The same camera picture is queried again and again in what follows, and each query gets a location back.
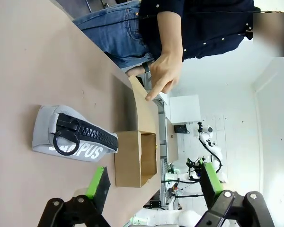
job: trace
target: shirt sleeve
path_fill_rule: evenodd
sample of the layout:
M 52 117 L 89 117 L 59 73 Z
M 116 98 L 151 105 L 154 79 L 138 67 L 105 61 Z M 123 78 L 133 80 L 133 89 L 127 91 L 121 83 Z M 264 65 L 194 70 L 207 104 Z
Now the shirt sleeve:
M 157 8 L 158 13 L 160 12 L 174 12 L 183 15 L 185 0 L 158 0 Z

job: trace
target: gray floor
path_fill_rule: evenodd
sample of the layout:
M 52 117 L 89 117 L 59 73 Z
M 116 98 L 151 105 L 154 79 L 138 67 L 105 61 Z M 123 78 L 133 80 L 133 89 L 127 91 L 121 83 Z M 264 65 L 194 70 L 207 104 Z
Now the gray floor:
M 99 11 L 103 9 L 101 0 L 56 0 L 63 9 L 72 17 L 78 18 L 90 13 L 91 11 Z M 115 0 L 103 0 L 109 6 L 116 4 Z

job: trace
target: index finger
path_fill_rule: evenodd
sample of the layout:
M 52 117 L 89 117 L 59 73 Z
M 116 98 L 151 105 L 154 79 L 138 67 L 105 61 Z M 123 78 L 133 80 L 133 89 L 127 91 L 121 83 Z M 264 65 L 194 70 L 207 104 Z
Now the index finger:
M 161 78 L 156 84 L 155 86 L 152 88 L 152 90 L 148 93 L 148 95 L 146 96 L 146 101 L 151 101 L 153 100 L 155 97 L 157 97 L 157 95 L 163 90 L 163 88 L 165 87 L 165 85 L 168 83 L 168 81 L 164 78 Z

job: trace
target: desk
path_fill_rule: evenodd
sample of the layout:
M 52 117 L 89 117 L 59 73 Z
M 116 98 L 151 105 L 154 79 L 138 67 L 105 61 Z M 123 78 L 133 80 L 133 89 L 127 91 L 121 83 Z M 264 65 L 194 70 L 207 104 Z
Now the desk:
M 68 105 L 111 132 L 135 129 L 127 76 L 62 11 L 48 0 L 0 0 L 0 227 L 37 226 L 50 198 L 68 201 L 101 165 L 112 184 L 103 215 L 123 226 L 160 188 L 160 149 L 147 184 L 117 188 L 113 155 L 89 163 L 32 151 L 40 105 Z

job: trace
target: gray pouch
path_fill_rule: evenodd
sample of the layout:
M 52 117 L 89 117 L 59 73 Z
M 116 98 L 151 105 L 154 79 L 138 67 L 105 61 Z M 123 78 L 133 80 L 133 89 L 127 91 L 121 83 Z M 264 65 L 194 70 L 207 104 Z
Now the gray pouch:
M 35 122 L 33 150 L 97 162 L 105 154 L 118 151 L 118 137 L 93 125 L 68 106 L 42 106 Z

